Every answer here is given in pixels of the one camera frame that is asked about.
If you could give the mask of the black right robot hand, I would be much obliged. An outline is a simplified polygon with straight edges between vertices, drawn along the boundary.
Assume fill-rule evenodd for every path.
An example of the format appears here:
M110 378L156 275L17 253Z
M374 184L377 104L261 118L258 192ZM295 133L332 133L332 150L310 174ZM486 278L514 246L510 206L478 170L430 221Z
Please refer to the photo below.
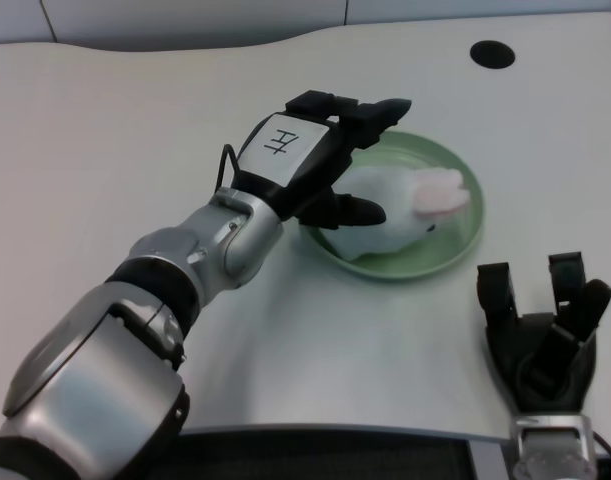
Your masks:
M548 258L553 312L520 314L509 264L477 267L486 342L505 391L520 413L579 412L597 363L596 333L611 287L586 278L579 252Z

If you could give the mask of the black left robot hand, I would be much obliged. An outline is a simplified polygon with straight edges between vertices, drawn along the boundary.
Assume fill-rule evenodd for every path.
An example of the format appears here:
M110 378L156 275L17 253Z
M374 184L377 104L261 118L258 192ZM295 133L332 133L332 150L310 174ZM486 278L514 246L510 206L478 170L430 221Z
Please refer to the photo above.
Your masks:
M309 90L263 119L238 154L223 149L234 170L231 187L264 201L283 221L336 230L384 223L383 207L333 184L365 150L410 110L408 99L376 103Z

